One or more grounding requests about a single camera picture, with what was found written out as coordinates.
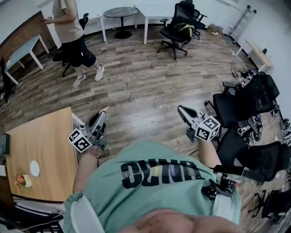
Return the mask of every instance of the wooden wall panel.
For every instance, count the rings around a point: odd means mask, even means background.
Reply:
[[[27,21],[25,21],[22,25],[20,25],[17,29],[15,29],[5,41],[3,41],[0,45],[0,58],[3,57],[7,62],[11,54],[21,47],[24,43],[29,41],[31,38],[36,36],[37,34],[41,34],[46,46],[48,49],[51,49],[55,46],[54,40],[50,35],[50,31],[47,28],[47,25],[43,23],[39,23],[43,19],[42,12],[39,11],[32,17],[30,17]],[[44,47],[38,41],[33,49],[33,52],[36,56],[45,52]],[[26,63],[31,60],[31,56],[27,55],[21,59],[22,63]],[[18,69],[20,65],[15,64],[11,69],[10,73]]]

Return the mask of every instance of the beige t-shirt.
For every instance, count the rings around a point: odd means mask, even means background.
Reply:
[[[60,18],[63,15],[65,15],[65,12],[63,10],[70,6],[75,6],[78,15],[76,0],[55,0],[53,6],[54,18]],[[55,31],[61,43],[75,41],[84,34],[84,31],[79,23],[78,17],[72,23],[55,24]]]

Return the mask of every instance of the hand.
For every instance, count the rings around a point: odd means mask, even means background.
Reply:
[[[43,21],[45,24],[53,24],[54,23],[54,20],[49,17],[49,18],[44,18],[44,21]]]

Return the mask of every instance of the laminate flooring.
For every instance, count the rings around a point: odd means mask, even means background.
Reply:
[[[107,43],[103,42],[101,35],[86,37],[86,40],[91,39],[88,48],[105,68],[103,78],[95,82],[94,69],[87,68],[87,78],[73,89],[76,76],[73,68],[63,78],[61,63],[47,65],[44,70],[28,75],[14,88],[15,94],[0,112],[0,132],[68,106],[86,122],[94,112],[110,106],[105,130],[108,140],[105,152],[109,159],[137,140],[162,142],[181,155],[196,150],[197,144],[191,144],[185,134],[187,126],[180,118],[177,106],[183,104],[214,114],[203,103],[222,91],[223,81],[235,81],[230,71],[231,64],[238,70],[243,65],[230,55],[226,44],[235,52],[238,46],[227,37],[223,37],[225,44],[219,37],[202,31],[200,41],[193,39],[185,46],[188,56],[178,51],[175,61],[172,50],[156,53],[163,47],[160,28],[149,27],[147,45],[143,44],[143,27],[129,29],[132,37],[126,40],[114,38],[115,31],[107,33]],[[253,67],[245,54],[241,53],[240,57],[248,68]],[[45,55],[40,61],[45,64],[51,58]],[[19,80],[35,68],[31,62],[14,76]],[[274,119],[269,113],[262,114],[260,144],[273,142],[275,136],[282,141],[280,120],[279,116]],[[265,232],[269,224],[267,220],[261,219],[260,215],[251,218],[247,210],[256,204],[255,192],[281,188],[285,175],[285,172],[280,172],[272,182],[263,186],[252,182],[240,184],[239,193],[243,198],[241,226],[246,232]]]

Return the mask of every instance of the strap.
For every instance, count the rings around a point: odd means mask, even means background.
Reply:
[[[76,233],[105,233],[85,194],[78,201],[72,203],[70,214]]]
[[[213,204],[212,215],[226,218],[233,222],[235,208],[233,196],[227,197],[218,193]]]

